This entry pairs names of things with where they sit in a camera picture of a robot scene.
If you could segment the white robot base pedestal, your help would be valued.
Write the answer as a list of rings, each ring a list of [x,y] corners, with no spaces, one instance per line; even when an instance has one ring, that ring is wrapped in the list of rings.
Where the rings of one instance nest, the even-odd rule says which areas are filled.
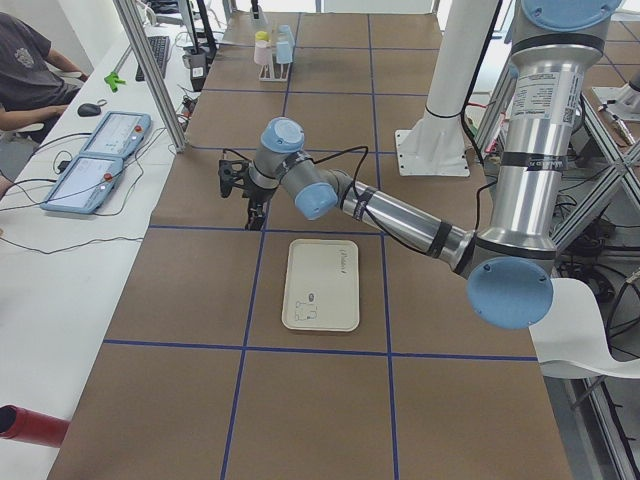
[[[454,1],[444,29],[424,114],[395,132],[402,176],[467,177],[463,110],[501,9],[497,0]]]

